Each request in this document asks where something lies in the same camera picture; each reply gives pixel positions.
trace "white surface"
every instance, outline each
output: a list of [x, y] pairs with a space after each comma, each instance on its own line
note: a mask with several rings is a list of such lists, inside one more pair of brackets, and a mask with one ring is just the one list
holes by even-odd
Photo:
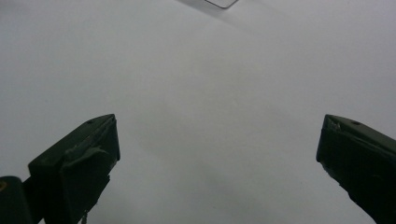
[[396, 137], [396, 2], [0, 0], [0, 175], [115, 113], [89, 223], [374, 223], [315, 160], [325, 114]]

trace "white table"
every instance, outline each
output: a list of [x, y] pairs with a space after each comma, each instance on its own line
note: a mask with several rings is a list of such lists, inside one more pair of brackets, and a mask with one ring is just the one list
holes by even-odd
[[115, 113], [88, 223], [374, 223], [316, 162], [325, 114], [396, 137], [396, 2], [0, 1], [0, 175]]

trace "black object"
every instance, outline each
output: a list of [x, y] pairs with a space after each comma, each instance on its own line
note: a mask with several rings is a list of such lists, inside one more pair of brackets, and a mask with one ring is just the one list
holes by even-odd
[[29, 163], [22, 184], [0, 177], [0, 222], [76, 224], [97, 203], [120, 159], [116, 118], [88, 120]]
[[396, 223], [396, 141], [352, 119], [326, 115], [317, 161], [376, 223]]

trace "screw hole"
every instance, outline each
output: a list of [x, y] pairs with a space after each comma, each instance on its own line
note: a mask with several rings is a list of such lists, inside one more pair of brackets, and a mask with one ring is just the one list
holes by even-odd
[[3, 191], [7, 187], [7, 183], [5, 181], [0, 181], [0, 192]]

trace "gray surface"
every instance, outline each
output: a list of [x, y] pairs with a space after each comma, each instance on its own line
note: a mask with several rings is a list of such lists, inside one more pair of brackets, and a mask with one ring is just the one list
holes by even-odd
[[396, 2], [0, 0], [0, 175], [115, 113], [89, 223], [373, 223], [315, 161], [326, 113], [396, 137]]

